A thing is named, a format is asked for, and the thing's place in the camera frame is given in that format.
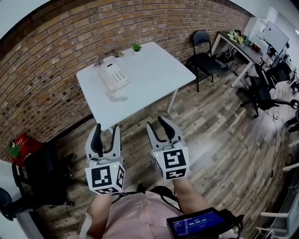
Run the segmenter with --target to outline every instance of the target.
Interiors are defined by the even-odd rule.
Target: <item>white table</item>
[[[242,73],[237,77],[237,79],[231,84],[231,87],[234,87],[235,84],[245,75],[245,73],[253,66],[254,63],[258,62],[261,59],[261,55],[254,51],[252,48],[246,45],[241,45],[237,42],[233,42],[229,39],[227,36],[228,32],[219,32],[217,35],[217,38],[213,44],[212,47],[212,55],[214,54],[218,43],[221,39],[225,40],[227,43],[232,45],[234,48],[237,49],[238,52],[240,52],[248,61],[249,63],[245,67],[245,69],[242,71]]]
[[[131,81],[118,90],[115,96],[127,96],[126,101],[112,102],[106,95],[107,88],[93,65],[77,73],[77,78],[87,103],[102,130],[112,131],[111,127],[173,92],[169,112],[178,89],[195,80],[182,63],[154,42],[142,45],[135,54],[132,49],[123,51],[124,56],[109,56],[105,63],[116,63]]]

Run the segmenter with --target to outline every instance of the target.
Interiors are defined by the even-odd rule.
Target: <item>black device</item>
[[[243,215],[235,217],[229,210],[217,211],[208,208],[195,213],[167,219],[167,226],[173,239],[209,238],[217,239],[219,235],[234,226],[242,233]]]

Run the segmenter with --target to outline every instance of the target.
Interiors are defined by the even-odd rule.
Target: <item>digital display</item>
[[[178,236],[184,236],[190,233],[200,232],[222,222],[224,222],[224,219],[211,211],[200,216],[173,222],[172,224]]]

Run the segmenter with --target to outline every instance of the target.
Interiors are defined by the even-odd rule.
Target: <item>floor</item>
[[[252,106],[241,108],[244,96],[237,94],[237,86],[230,87],[235,77],[230,71],[219,72],[213,84],[208,79],[200,82],[199,93],[191,83],[179,90],[170,114],[165,110],[171,95],[119,124],[126,169],[125,189],[133,191],[140,183],[149,189],[156,185],[172,189],[171,182],[164,181],[151,164],[151,147],[145,128],[146,122],[151,122],[163,138],[157,116],[167,117],[181,128],[185,137],[194,187],[216,209],[227,208],[235,215],[244,214],[243,237],[253,238],[257,233],[255,227],[264,223],[260,212],[271,209],[285,180],[282,167],[289,161],[290,136],[283,121],[293,117],[295,111],[282,105],[274,108],[279,113],[277,121],[273,121],[272,109],[268,114],[260,110],[260,116],[253,119]],[[292,98],[286,83],[272,94],[281,99]],[[61,157],[69,153],[78,155],[71,164],[76,179],[85,180],[84,147],[94,126],[92,119],[57,143]],[[102,140],[104,146],[109,146],[110,133],[103,132]],[[274,177],[270,178],[273,163]],[[75,206],[37,211],[45,238],[64,239],[76,234],[78,223],[94,197],[81,185],[70,186],[69,196]]]

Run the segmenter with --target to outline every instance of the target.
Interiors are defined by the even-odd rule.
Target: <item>telephone handset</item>
[[[100,65],[96,67],[96,71],[103,78],[107,86],[107,95],[111,101],[125,101],[127,97],[115,97],[114,93],[119,89],[128,85],[130,80],[125,76],[122,70],[116,64]]]

